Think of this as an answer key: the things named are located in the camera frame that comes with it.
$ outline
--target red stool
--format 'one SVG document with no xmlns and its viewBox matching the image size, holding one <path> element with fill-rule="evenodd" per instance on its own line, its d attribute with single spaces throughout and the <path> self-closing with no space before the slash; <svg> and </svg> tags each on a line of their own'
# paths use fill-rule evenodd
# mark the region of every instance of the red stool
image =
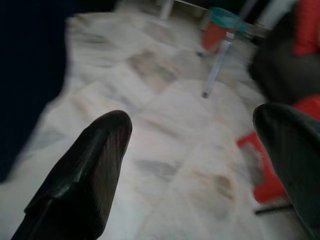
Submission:
<svg viewBox="0 0 320 240">
<path fill-rule="evenodd" d="M 309 116 L 320 120 L 320 95 L 309 96 L 294 104 L 294 107 Z M 265 203 L 279 197 L 285 197 L 286 191 L 280 180 L 275 175 L 267 152 L 260 142 L 256 132 L 252 132 L 236 141 L 239 147 L 245 144 L 252 144 L 259 152 L 262 163 L 264 182 L 254 187 L 253 195 L 257 202 Z"/>
</svg>

